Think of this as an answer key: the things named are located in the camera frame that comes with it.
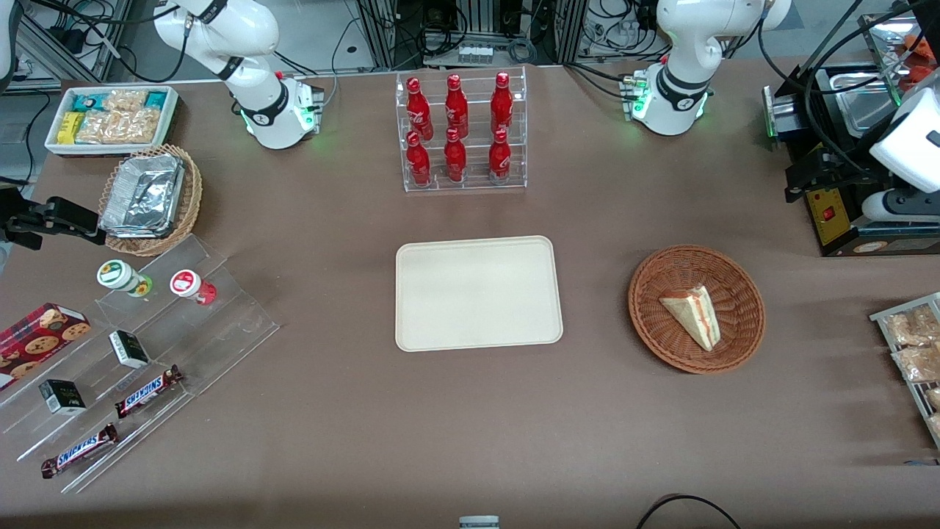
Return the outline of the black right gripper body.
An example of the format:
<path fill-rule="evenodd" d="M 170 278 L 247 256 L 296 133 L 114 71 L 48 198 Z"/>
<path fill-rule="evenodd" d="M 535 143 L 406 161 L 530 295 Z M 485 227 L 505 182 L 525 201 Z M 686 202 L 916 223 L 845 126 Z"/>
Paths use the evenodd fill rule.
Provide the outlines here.
<path fill-rule="evenodd" d="M 34 202 L 27 200 L 18 188 L 5 187 L 1 190 L 1 240 L 38 251 L 43 247 L 43 237 L 49 201 Z"/>

